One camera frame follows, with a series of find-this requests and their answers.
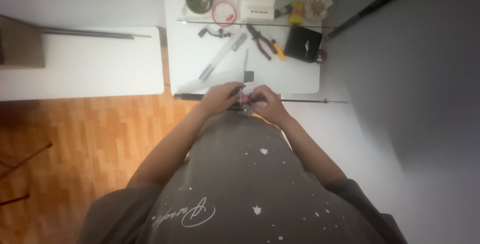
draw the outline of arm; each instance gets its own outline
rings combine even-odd
[[[135,171],[127,188],[141,186],[165,186],[183,164],[190,148],[207,120],[226,111],[240,94],[229,97],[231,92],[244,86],[241,82],[228,82],[211,87],[180,123],[158,143]]]
[[[285,110],[279,96],[266,85],[255,88],[253,100],[267,102],[265,108],[253,105],[255,113],[277,125],[286,135],[293,152],[305,170],[313,173],[322,186],[334,180],[347,179],[342,169],[315,143],[302,126]]]

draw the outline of gray t-shirt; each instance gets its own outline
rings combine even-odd
[[[406,241],[355,181],[324,188],[275,126],[225,112],[205,124],[163,190],[126,188],[93,202],[78,243]]]

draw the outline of hand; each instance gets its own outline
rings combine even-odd
[[[240,100],[240,91],[229,97],[235,88],[244,88],[245,85],[242,82],[232,81],[221,85],[211,87],[198,106],[204,110],[209,117],[218,115],[221,112],[226,111],[236,101]]]
[[[281,124],[292,118],[287,110],[285,110],[279,96],[264,84],[253,90],[251,98],[254,101],[267,102],[265,108],[255,103],[252,104],[252,107],[255,113],[259,114],[271,124],[281,126]]]

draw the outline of pliers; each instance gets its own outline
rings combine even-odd
[[[268,45],[268,47],[272,50],[273,54],[277,54],[277,49],[275,49],[275,47],[273,46],[273,44],[267,39],[265,38],[264,36],[262,36],[260,34],[259,31],[256,31],[254,26],[251,25],[251,24],[247,24],[247,29],[248,31],[251,33],[251,35],[253,36],[253,39],[255,41],[255,44],[257,45],[258,47],[258,50],[260,50],[260,52],[268,59],[268,60],[271,60],[272,57],[270,57],[267,52],[262,48],[262,46],[260,45],[260,40],[262,40],[264,43],[266,43]]]

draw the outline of white table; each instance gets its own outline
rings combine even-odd
[[[163,93],[157,27],[88,29],[152,37],[129,40],[43,34],[45,68],[0,69],[0,100]]]
[[[238,9],[239,0],[228,0]],[[284,7],[293,0],[275,0],[275,7]],[[185,4],[184,0],[165,0],[166,11],[166,33],[168,39],[168,63],[170,68],[170,84],[172,94],[177,90],[183,89],[182,86],[189,82],[198,80],[198,77],[207,66],[208,62],[216,55],[222,46],[228,42],[229,38],[217,38],[206,34],[200,38],[198,32],[205,28],[206,24],[189,23],[181,24],[176,21],[182,18],[188,18],[189,21],[213,22],[211,13],[204,15],[196,15],[188,11],[185,16],[182,15],[182,8]],[[288,16],[283,16],[268,22],[266,24],[288,25]],[[216,24],[208,25],[211,29],[218,29]],[[302,26],[312,26],[306,22]],[[255,26],[257,31],[262,34],[265,31],[269,36],[268,39],[274,38],[280,48],[285,48],[287,36],[290,27],[287,26]],[[311,28],[314,31],[321,32],[321,28]],[[247,41],[238,49],[237,52],[230,51],[215,68],[212,73],[229,74],[224,76],[224,82],[231,80],[243,80],[243,62],[246,50],[248,53],[248,71],[254,71],[255,85],[265,84],[278,94],[307,94],[318,92],[320,85],[320,66],[316,63],[305,63],[286,57],[285,61],[274,55],[268,46],[261,42],[263,49],[272,57],[269,61],[263,56],[252,40],[252,35],[248,33]],[[193,93],[203,94],[208,88],[203,88]]]

